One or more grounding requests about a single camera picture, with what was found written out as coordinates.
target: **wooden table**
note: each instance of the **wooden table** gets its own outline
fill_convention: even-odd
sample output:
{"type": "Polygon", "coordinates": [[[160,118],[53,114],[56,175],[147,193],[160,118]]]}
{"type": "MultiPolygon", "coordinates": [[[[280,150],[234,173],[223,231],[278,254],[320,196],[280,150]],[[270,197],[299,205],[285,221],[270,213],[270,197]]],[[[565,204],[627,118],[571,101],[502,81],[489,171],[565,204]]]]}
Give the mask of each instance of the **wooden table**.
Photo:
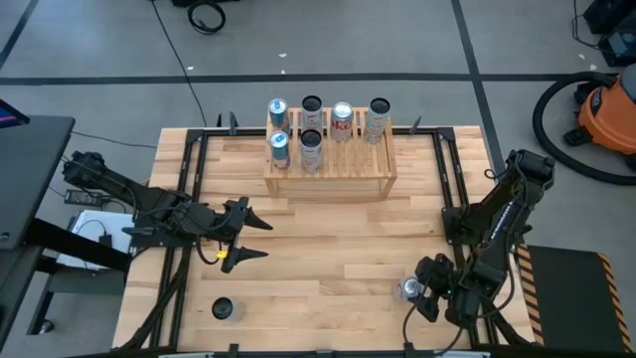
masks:
{"type": "MultiPolygon", "coordinates": [[[[478,126],[454,129],[469,198],[476,202],[493,187],[483,175],[489,161],[481,131],[478,126]]],[[[183,128],[162,131],[151,186],[176,189],[185,135],[183,128]]],[[[227,199],[247,195],[274,230],[245,228],[239,243],[269,252],[269,257],[240,263],[230,274],[205,266],[193,252],[179,350],[227,351],[231,343],[238,343],[241,351],[401,350],[401,324],[410,304],[393,299],[393,287],[413,275],[424,256],[453,255],[440,218],[444,203],[432,137],[396,135],[394,140],[398,179],[385,200],[366,195],[377,185],[346,183],[338,191],[322,185],[293,187],[270,198],[262,179],[264,137],[210,140],[200,201],[219,209],[227,199]],[[242,302],[245,318],[238,323],[216,320],[211,306],[219,296],[242,302]]],[[[446,166],[452,168],[445,145],[444,151],[446,166]]],[[[189,192],[193,177],[189,175],[189,192]]],[[[458,205],[452,175],[450,180],[458,205]]],[[[216,243],[204,249],[213,257],[216,243]]],[[[150,249],[133,262],[113,346],[130,338],[155,303],[163,258],[164,249],[150,249]]],[[[534,341],[519,282],[503,313],[518,333],[534,341]]],[[[496,304],[509,291],[505,285],[496,304]]],[[[440,300],[436,323],[412,316],[408,336],[416,349],[443,348],[455,336],[457,328],[443,318],[445,304],[440,300]]],[[[164,315],[163,344],[170,321],[165,317],[171,318],[171,311],[169,306],[164,315]]],[[[485,341],[483,322],[478,330],[485,341]]],[[[468,346],[464,334],[456,347],[468,346]]]]}

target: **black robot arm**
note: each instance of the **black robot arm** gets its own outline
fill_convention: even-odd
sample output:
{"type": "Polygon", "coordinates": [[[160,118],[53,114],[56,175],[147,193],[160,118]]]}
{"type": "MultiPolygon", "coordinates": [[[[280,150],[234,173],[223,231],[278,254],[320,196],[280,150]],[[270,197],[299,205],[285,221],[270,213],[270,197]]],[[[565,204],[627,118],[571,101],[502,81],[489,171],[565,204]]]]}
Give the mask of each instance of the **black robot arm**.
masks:
{"type": "Polygon", "coordinates": [[[163,238],[176,239],[177,246],[191,246],[199,237],[228,245],[222,271],[230,272],[241,261],[261,258],[267,253],[239,248],[237,242],[243,225],[263,230],[271,226],[247,206],[249,198],[227,200],[225,211],[217,213],[207,204],[194,203],[192,198],[176,191],[147,188],[106,167],[99,153],[73,153],[64,165],[65,181],[81,189],[99,189],[134,208],[134,228],[124,232],[160,246],[163,238]]]}
{"type": "Polygon", "coordinates": [[[519,150],[512,151],[506,163],[499,183],[480,203],[445,218],[450,223],[446,227],[450,242],[469,238],[479,243],[465,268],[454,269],[452,261],[443,254],[438,254],[435,260],[424,258],[417,265],[417,280],[430,289],[430,295],[411,301],[431,322],[439,311],[437,300],[444,298],[448,299],[444,314],[448,321],[463,328],[475,324],[480,302],[492,302],[499,293],[510,270],[509,253],[513,245],[531,229],[526,223],[531,212],[554,184],[555,162],[551,158],[519,150]]]}

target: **gray floor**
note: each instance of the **gray floor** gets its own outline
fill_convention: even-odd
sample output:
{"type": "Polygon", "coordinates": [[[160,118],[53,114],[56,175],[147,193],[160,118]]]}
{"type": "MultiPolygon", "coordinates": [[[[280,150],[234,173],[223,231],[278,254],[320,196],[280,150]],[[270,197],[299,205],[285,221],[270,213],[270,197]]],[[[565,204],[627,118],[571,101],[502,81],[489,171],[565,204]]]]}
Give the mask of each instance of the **gray floor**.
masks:
{"type": "MultiPolygon", "coordinates": [[[[579,0],[579,11],[589,0],[579,0]]],[[[28,0],[3,0],[0,49],[28,0]]],[[[481,74],[568,74],[608,69],[602,57],[570,37],[570,0],[460,0],[481,74]]],[[[447,0],[241,0],[223,4],[227,26],[214,37],[194,32],[185,10],[157,0],[184,65],[193,76],[287,74],[469,74],[451,1],[447,0]]],[[[584,23],[580,35],[591,39],[584,23]]],[[[181,70],[147,1],[39,0],[11,55],[0,69],[9,78],[102,78],[180,76],[181,70]]],[[[482,125],[471,78],[465,81],[341,81],[195,84],[208,123],[232,110],[241,125],[262,125],[274,96],[298,103],[307,94],[325,102],[364,105],[373,96],[393,104],[394,120],[411,124],[482,125]]],[[[503,154],[513,148],[542,152],[531,128],[533,106],[550,83],[484,83],[503,154]]],[[[76,130],[154,144],[162,127],[200,126],[187,85],[0,86],[0,97],[30,114],[71,115],[76,130]]],[[[567,93],[548,108],[550,133],[571,125],[567,93]]],[[[148,177],[154,151],[74,136],[67,154],[94,150],[107,164],[136,180],[148,177]]],[[[589,162],[609,157],[606,169],[625,169],[595,148],[573,154],[589,162]]],[[[52,187],[69,185],[58,173],[52,187]]],[[[556,184],[532,217],[531,244],[598,251],[610,256],[623,310],[636,325],[636,189],[600,184],[562,166],[556,184]]],[[[63,226],[78,207],[49,193],[38,216],[63,226]]],[[[120,297],[60,295],[50,318],[57,329],[24,335],[43,277],[27,294],[2,357],[68,356],[109,347],[120,297]]]]}

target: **wooden shelf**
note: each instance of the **wooden shelf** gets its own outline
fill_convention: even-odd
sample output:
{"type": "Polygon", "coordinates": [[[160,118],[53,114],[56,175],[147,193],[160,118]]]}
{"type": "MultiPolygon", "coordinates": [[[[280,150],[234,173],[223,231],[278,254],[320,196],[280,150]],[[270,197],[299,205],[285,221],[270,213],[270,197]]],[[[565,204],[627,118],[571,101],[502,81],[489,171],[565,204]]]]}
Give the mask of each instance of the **wooden shelf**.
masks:
{"type": "Polygon", "coordinates": [[[271,161],[271,147],[269,137],[273,132],[273,125],[267,116],[267,145],[263,179],[271,196],[278,195],[281,181],[323,181],[323,180],[376,180],[379,182],[378,192],[383,198],[389,195],[393,184],[398,178],[396,169],[396,151],[391,131],[391,118],[387,123],[380,142],[366,143],[362,138],[364,132],[367,108],[354,108],[353,136],[344,142],[331,140],[331,108],[323,108],[323,142],[322,164],[317,173],[307,173],[301,164],[300,157],[300,129],[302,127],[302,109],[290,108],[289,121],[292,135],[289,142],[291,165],[286,170],[274,167],[271,161]]]}

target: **warning stripe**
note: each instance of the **warning stripe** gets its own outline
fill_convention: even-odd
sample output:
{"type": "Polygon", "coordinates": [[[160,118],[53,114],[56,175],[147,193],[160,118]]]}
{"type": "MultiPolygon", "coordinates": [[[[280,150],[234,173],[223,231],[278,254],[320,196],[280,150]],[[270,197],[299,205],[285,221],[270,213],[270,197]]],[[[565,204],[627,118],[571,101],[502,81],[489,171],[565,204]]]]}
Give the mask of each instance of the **warning stripe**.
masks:
{"type": "Polygon", "coordinates": [[[544,345],[544,333],[541,328],[541,315],[539,314],[539,301],[537,300],[537,289],[535,288],[535,276],[533,275],[533,265],[530,260],[528,246],[519,245],[517,247],[517,261],[519,263],[519,273],[521,275],[521,287],[524,291],[526,309],[530,318],[530,325],[535,334],[535,341],[544,345]]]}
{"type": "Polygon", "coordinates": [[[629,339],[629,330],[627,330],[627,324],[625,323],[625,317],[623,316],[623,310],[620,306],[620,300],[618,299],[618,291],[616,290],[616,281],[614,280],[614,274],[612,273],[612,266],[609,263],[609,257],[604,254],[598,254],[603,261],[603,268],[605,269],[605,278],[609,287],[609,294],[612,296],[612,303],[614,303],[614,311],[616,313],[616,320],[618,321],[618,328],[621,332],[621,338],[625,345],[625,352],[632,353],[632,341],[629,339]]]}

